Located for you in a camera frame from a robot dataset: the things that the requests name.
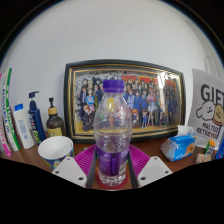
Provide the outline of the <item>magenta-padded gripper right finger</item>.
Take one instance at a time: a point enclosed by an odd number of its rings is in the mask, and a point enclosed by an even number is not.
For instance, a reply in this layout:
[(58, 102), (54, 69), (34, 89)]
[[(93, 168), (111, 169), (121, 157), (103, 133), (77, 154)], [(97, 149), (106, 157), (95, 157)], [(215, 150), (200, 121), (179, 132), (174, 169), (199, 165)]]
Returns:
[(129, 148), (128, 164), (133, 188), (146, 186), (172, 174), (158, 156), (150, 157), (134, 146)]

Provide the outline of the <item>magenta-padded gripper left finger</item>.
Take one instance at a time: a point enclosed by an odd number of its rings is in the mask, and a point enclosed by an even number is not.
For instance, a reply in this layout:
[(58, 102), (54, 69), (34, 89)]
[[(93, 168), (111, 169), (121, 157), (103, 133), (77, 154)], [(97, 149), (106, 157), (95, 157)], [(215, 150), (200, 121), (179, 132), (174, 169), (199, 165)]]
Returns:
[(66, 157), (52, 173), (84, 188), (91, 188), (95, 179), (96, 146), (92, 145), (75, 157)]

